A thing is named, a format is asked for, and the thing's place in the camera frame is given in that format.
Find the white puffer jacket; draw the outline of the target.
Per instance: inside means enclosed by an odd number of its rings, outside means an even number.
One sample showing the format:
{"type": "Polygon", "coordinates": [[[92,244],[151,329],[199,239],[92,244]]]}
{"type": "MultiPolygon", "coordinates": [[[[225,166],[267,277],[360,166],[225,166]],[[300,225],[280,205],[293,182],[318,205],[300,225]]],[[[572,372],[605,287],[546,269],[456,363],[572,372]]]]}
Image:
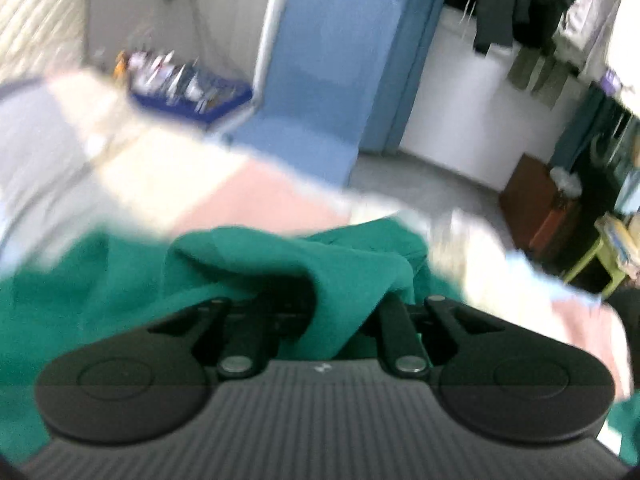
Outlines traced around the white puffer jacket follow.
{"type": "Polygon", "coordinates": [[[553,40],[579,79],[612,84],[620,105],[639,113],[639,0],[575,0],[553,40]]]}

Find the blue curtain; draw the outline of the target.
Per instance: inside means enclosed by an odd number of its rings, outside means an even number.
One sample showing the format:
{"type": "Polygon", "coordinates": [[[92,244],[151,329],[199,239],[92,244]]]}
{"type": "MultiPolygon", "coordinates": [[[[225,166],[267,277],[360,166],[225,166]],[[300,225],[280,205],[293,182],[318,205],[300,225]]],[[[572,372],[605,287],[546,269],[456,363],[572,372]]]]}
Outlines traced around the blue curtain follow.
{"type": "Polygon", "coordinates": [[[398,0],[401,16],[360,150],[398,149],[445,0],[398,0]]]}

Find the pastel patchwork quilt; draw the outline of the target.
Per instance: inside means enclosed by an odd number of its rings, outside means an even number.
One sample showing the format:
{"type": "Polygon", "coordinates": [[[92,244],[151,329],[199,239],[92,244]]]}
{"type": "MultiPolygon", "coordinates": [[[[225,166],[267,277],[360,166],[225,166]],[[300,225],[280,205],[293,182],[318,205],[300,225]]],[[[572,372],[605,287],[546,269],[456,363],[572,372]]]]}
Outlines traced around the pastel patchwork quilt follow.
{"type": "Polygon", "coordinates": [[[599,299],[516,264],[484,219],[427,214],[380,194],[343,191],[193,127],[145,113],[90,70],[1,88],[1,265],[58,260],[97,228],[174,238],[217,226],[311,234],[392,217],[426,241],[424,262],[472,306],[572,344],[634,390],[620,317],[599,299]]]}

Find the green plastic stool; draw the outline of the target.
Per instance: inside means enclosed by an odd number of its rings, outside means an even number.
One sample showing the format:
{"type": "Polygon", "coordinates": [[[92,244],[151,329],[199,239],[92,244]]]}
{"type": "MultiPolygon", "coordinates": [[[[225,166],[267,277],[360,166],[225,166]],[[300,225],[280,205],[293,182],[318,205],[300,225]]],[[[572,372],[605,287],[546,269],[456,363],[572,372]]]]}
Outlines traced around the green plastic stool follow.
{"type": "Polygon", "coordinates": [[[578,259],[570,270],[562,274],[565,284],[570,284],[593,260],[597,260],[610,280],[600,292],[608,298],[625,280],[635,281],[639,276],[639,247],[627,227],[612,214],[605,214],[594,222],[598,238],[578,259]]]}

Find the blue padded chair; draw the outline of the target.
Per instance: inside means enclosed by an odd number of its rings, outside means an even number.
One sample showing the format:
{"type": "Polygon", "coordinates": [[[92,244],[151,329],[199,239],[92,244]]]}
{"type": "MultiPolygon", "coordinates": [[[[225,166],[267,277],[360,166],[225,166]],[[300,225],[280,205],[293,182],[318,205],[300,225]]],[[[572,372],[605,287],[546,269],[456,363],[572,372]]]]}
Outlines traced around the blue padded chair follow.
{"type": "Polygon", "coordinates": [[[286,0],[262,104],[231,142],[345,186],[400,11],[398,0],[286,0]]]}

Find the green hooded sweatshirt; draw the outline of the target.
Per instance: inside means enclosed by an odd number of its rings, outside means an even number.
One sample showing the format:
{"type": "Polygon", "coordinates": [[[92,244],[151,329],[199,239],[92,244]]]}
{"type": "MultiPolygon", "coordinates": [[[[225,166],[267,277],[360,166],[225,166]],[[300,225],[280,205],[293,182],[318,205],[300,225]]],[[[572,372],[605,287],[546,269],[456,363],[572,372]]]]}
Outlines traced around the green hooded sweatshirt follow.
{"type": "Polygon", "coordinates": [[[393,219],[308,237],[244,228],[168,244],[96,233],[1,283],[6,479],[634,479],[598,440],[614,380],[594,356],[434,289],[393,219]],[[428,304],[452,358],[378,362],[389,292],[428,304]],[[277,317],[255,377],[194,356],[216,299],[277,317]]]}

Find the blue tray with clutter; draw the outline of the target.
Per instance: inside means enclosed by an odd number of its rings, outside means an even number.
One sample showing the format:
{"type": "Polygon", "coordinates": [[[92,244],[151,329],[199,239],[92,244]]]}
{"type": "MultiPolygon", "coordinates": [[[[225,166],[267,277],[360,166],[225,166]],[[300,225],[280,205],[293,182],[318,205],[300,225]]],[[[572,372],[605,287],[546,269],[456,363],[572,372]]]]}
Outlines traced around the blue tray with clutter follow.
{"type": "Polygon", "coordinates": [[[122,50],[113,77],[126,84],[132,102],[144,110],[205,127],[253,99],[248,82],[224,78],[196,61],[184,62],[172,51],[122,50]]]}

